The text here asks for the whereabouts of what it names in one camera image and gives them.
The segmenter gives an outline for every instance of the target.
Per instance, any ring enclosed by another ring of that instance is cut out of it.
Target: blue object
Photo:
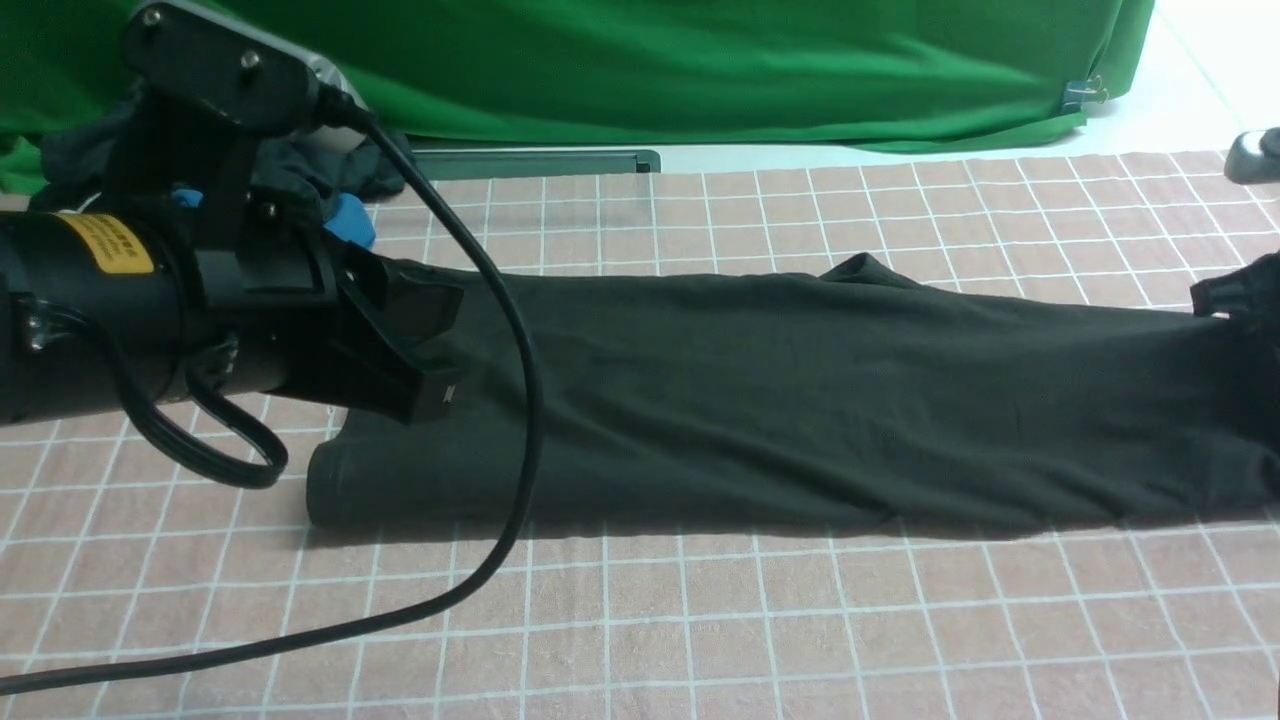
[[[205,196],[197,190],[175,190],[173,199],[183,208],[197,208]],[[374,246],[378,232],[374,231],[374,222],[369,219],[365,204],[355,195],[343,192],[338,196],[338,209],[325,224],[325,229],[347,242],[353,242],[365,250]]]

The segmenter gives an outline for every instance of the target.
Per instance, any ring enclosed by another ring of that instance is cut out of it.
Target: black cable
[[[493,550],[488,557],[465,580],[445,591],[444,593],[399,610],[392,610],[370,618],[351,620],[328,628],[305,630],[289,635],[259,641],[255,643],[197,652],[193,655],[163,657],[157,660],[141,660],[133,662],[114,662],[105,665],[91,665],[86,667],[67,667],[60,670],[47,670],[42,673],[29,673],[0,679],[0,697],[28,693],[35,691],[47,691],[55,688],[68,688],[86,685],[91,683],[105,683],[118,680],[134,680],[142,678],[156,678],[174,675],[179,673],[196,673],[246,662],[260,657],[270,657],[284,652],[293,652],[332,642],[351,639],[355,637],[376,633],[408,623],[416,623],[433,615],[438,615],[467,600],[476,591],[484,587],[490,578],[506,562],[511,550],[516,546],[529,509],[534,497],[534,479],[538,474],[538,464],[541,456],[544,409],[541,370],[534,350],[534,341],[529,333],[525,320],[516,306],[515,299],[507,290],[502,274],[493,260],[484,251],[476,238],[467,229],[466,224],[453,213],[443,197],[431,187],[431,183],[419,172],[413,159],[396,146],[390,136],[381,128],[371,113],[356,108],[351,102],[351,96],[342,94],[330,96],[328,102],[335,104],[332,109],[338,120],[333,124],[352,127],[370,137],[387,154],[388,160],[396,167],[410,187],[422,199],[426,206],[436,215],[440,223],[449,231],[462,251],[475,264],[480,277],[492,290],[503,315],[511,325],[511,332],[516,338],[520,350],[520,363],[525,374],[525,402],[527,404],[527,418],[525,429],[525,454],[520,468],[520,479],[516,483],[516,497],[511,515],[499,533]]]
[[[257,418],[214,392],[200,375],[200,366],[209,361],[221,361],[234,343],[214,346],[192,357],[187,363],[187,387],[196,405],[256,450],[266,461],[265,465],[232,457],[179,428],[142,391],[120,343],[93,319],[72,307],[49,302],[36,304],[32,313],[33,316],[44,315],[51,331],[67,332],[97,348],[111,372],[115,395],[129,421],[147,442],[174,462],[211,480],[248,489],[269,488],[284,473],[289,451],[280,438]]]

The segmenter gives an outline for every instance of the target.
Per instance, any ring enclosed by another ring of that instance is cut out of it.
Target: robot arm
[[[124,31],[146,97],[115,143],[102,193],[83,213],[0,211],[0,425],[123,409],[188,469],[260,488],[287,461],[270,429],[225,396],[265,392],[380,413],[443,415],[460,370],[419,346],[449,329],[462,293],[429,268],[388,260],[328,233],[314,208],[250,184],[259,142],[375,142],[493,291],[525,372],[527,432],[516,498],[489,556],[417,605],[282,638],[195,655],[0,678],[0,697],[191,673],[413,623],[483,587],[529,514],[543,437],[532,340],[494,263],[412,158],[343,88],[330,63],[186,0],[143,5]],[[170,197],[198,190],[196,209]],[[157,405],[195,400],[255,446],[233,459]]]

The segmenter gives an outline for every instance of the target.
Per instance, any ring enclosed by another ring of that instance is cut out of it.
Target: power cord
[[[338,641],[351,639],[369,633],[378,633],[390,628],[407,625],[424,620],[433,615],[439,615],[445,610],[461,603],[476,593],[507,561],[507,556],[516,546],[520,533],[529,518],[529,510],[534,497],[534,480],[538,474],[538,465],[541,457],[544,434],[544,407],[541,369],[534,348],[532,337],[525,324],[524,318],[516,306],[515,299],[507,290],[497,265],[484,251],[475,236],[466,224],[453,213],[443,197],[431,187],[431,183],[419,172],[413,159],[401,150],[392,137],[383,129],[376,117],[361,109],[349,95],[332,86],[324,86],[321,94],[323,119],[326,124],[349,127],[365,133],[396,167],[406,183],[422,199],[426,206],[435,214],[440,224],[449,231],[467,258],[475,264],[480,277],[489,286],[503,315],[511,325],[511,332],[516,338],[520,351],[520,364],[525,374],[525,402],[527,405],[527,418],[525,427],[525,452],[520,468],[520,479],[516,483],[516,497],[511,515],[507,518],[502,533],[499,533],[493,550],[465,580],[447,592],[417,605],[411,605],[399,610],[392,610],[370,618],[351,620],[328,628],[317,628],[293,633],[279,638],[259,641],[242,646],[197,652],[186,656],[163,657],[157,660],[141,660],[133,662],[113,662],[104,665],[90,665],[84,667],[67,667],[47,670],[42,673],[28,673],[0,679],[0,697],[29,693],[35,691],[47,691],[87,685],[92,683],[111,683],[118,680],[136,680],[142,678],[157,678],[163,675],[175,675],[180,673],[196,673],[246,662],[260,657],[270,657],[308,647],[316,647]]]

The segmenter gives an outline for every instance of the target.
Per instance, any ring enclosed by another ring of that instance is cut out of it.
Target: green fabric
[[[1057,117],[1064,85],[1102,74],[1112,97],[1128,91],[1153,0],[218,5],[333,58],[411,135],[928,152],[1069,135],[1084,118]],[[0,23],[0,137],[101,114],[129,79],[115,42],[133,8],[9,8]]]
[[[0,137],[0,191],[35,195],[44,184],[40,149],[22,136]]]

